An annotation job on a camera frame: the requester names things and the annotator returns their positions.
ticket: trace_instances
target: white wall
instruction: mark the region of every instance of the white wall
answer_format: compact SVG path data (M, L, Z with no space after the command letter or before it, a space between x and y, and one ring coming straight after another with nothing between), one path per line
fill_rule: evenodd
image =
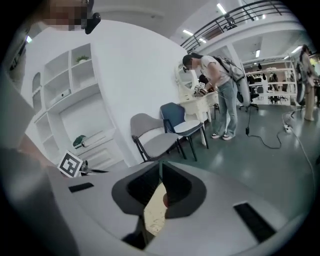
M130 118L137 113L160 117L160 106L179 102L174 67L186 51L171 40L135 25L102 20L90 35L47 28L26 48L21 94L32 104L32 78L58 55L92 44L92 59L101 94L119 130L130 166L141 156L131 139ZM43 150L33 124L26 132Z

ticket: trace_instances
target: black slot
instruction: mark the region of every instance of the black slot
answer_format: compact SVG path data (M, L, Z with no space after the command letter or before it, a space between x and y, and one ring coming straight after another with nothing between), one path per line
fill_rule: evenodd
M235 205L233 208L259 243L264 242L276 233L276 231L247 202Z
M71 193L74 193L74 192L79 192L81 190L86 190L86 189L89 189L89 188L92 188L94 185L87 182L87 183L83 183L83 184L79 184L79 185L75 185L75 186L70 186L69 187L69 190Z

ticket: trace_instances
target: person in beige pants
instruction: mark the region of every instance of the person in beige pants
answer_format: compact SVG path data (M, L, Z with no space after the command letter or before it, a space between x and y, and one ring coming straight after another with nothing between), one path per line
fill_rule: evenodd
M305 80L305 115L304 119L314 121L313 113L315 107L315 79L318 79L318 74L315 68L310 63L310 50L305 44L302 46L300 54L300 62L302 69L306 74Z

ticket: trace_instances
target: sneaker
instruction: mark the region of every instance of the sneaker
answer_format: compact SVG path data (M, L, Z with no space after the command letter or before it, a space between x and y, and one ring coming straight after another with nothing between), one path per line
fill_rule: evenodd
M220 138L220 137L221 137L220 135L215 134L215 133L212 133L212 135L211 135L211 138L212 138L212 139L218 139L218 138Z
M222 139L223 139L224 141L228 141L228 140L231 140L232 137L225 134L225 135L222 136Z

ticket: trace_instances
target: black metal railing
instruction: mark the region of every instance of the black metal railing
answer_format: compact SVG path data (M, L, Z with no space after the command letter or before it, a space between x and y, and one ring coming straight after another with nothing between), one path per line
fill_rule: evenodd
M246 21L254 22L258 19L260 20L263 15L266 17L269 15L282 16L283 14L291 13L290 9L279 0L256 1L231 10L214 19L191 35L180 46L190 53L204 44L203 41L207 42L226 31L245 24Z

